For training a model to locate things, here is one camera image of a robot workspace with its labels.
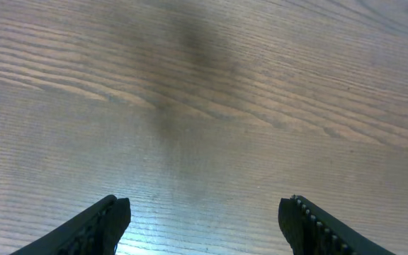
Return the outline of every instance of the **wooden table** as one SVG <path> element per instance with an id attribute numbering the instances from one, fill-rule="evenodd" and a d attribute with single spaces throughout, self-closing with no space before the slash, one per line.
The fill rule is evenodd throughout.
<path id="1" fill-rule="evenodd" d="M 119 254 L 291 254 L 294 193 L 408 254 L 408 1 L 0 0 L 0 254 L 108 194 Z"/>

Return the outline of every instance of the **wood grain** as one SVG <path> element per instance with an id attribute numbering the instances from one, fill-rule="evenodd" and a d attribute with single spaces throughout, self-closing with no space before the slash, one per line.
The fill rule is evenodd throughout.
<path id="1" fill-rule="evenodd" d="M 132 201 L 119 254 L 291 254 L 291 193 L 408 254 L 406 152 L 0 82 L 0 254 L 109 193 Z"/>
<path id="2" fill-rule="evenodd" d="M 408 1 L 2 1 L 0 81 L 408 149 Z"/>
<path id="3" fill-rule="evenodd" d="M 0 0 L 0 254 L 109 193 L 119 254 L 291 254 L 293 193 L 408 254 L 408 1 Z"/>

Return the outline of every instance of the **wooden surface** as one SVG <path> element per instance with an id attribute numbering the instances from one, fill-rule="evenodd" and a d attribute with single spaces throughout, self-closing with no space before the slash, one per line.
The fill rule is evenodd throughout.
<path id="1" fill-rule="evenodd" d="M 0 254 L 109 193 L 121 254 L 291 254 L 293 193 L 408 254 L 408 1 L 0 0 Z"/>

